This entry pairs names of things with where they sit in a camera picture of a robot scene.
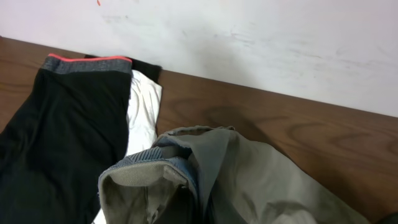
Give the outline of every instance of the black garment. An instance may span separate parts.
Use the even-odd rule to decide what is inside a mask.
[[[92,56],[92,55],[86,55],[85,58],[97,58],[97,57]],[[144,74],[146,77],[148,77],[155,83],[158,83],[159,75],[160,75],[160,72],[162,71],[162,67],[160,67],[158,65],[151,65],[149,63],[142,62],[140,60],[136,60],[133,58],[129,58],[129,59],[132,60],[132,65],[131,65],[132,70],[137,70],[138,72],[141,72],[142,74]]]
[[[0,135],[0,223],[94,220],[98,177],[127,148],[131,62],[120,58],[47,57]]]

